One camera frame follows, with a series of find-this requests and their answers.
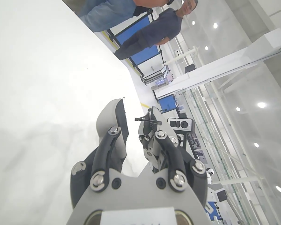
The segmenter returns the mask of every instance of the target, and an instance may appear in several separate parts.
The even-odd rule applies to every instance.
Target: metal screw
[[[117,127],[111,127],[110,128],[110,132],[113,133],[113,134],[116,133],[118,130],[119,129]]]
[[[85,170],[86,164],[83,161],[77,162],[72,168],[72,175],[75,176],[76,173]]]
[[[176,186],[179,186],[179,187],[181,187],[185,182],[184,177],[180,174],[176,174],[174,176],[173,180],[174,180],[174,183],[176,184]]]
[[[206,172],[204,164],[199,160],[196,160],[196,163],[191,167],[198,174],[204,174]]]
[[[203,163],[201,163],[199,161],[196,162],[195,166],[199,171],[202,171],[204,169]]]
[[[178,146],[178,140],[177,138],[173,137],[173,136],[170,136],[170,139],[171,139],[171,142],[174,144],[175,147]]]
[[[94,186],[98,187],[103,183],[103,181],[104,181],[104,177],[102,175],[98,174],[94,177],[93,184],[94,184]]]
[[[165,133],[163,131],[157,132],[158,137],[165,137]]]

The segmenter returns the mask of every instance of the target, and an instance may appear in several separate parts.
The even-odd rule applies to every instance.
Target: white robot
[[[111,101],[97,119],[99,146],[72,168],[67,225],[209,224],[204,164],[179,146],[156,107],[135,121],[142,121],[135,143],[142,144],[153,172],[145,168],[138,178],[121,174],[128,126],[123,100]]]
[[[212,184],[211,176],[214,174],[214,171],[212,168],[206,168],[206,172],[207,172],[207,183]]]

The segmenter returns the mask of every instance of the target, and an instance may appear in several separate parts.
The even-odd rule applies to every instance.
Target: ceiling
[[[178,9],[181,1],[176,0],[172,7]],[[278,14],[271,19],[281,25]],[[248,46],[267,32],[268,24],[250,0],[198,0],[197,8],[183,19],[181,27],[188,48],[199,47],[204,64]],[[281,193],[275,188],[281,187],[281,55],[232,77],[218,79],[215,86],[254,168],[265,178],[265,191],[281,221]],[[259,102],[266,107],[258,107]],[[265,202],[263,199],[260,196],[259,201]],[[268,206],[261,205],[268,213],[269,224],[275,225],[270,211],[266,212]]]

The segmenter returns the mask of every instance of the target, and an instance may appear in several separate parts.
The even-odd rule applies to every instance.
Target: white beam
[[[246,177],[246,178],[239,178],[239,179],[226,179],[221,181],[213,181],[212,184],[238,184],[238,183],[245,183],[245,182],[251,182],[251,181],[258,181],[257,176],[252,177]]]
[[[188,90],[241,69],[250,68],[279,52],[281,52],[281,29],[275,29],[244,49],[177,77],[169,85],[157,89],[156,97],[162,98],[181,90]]]

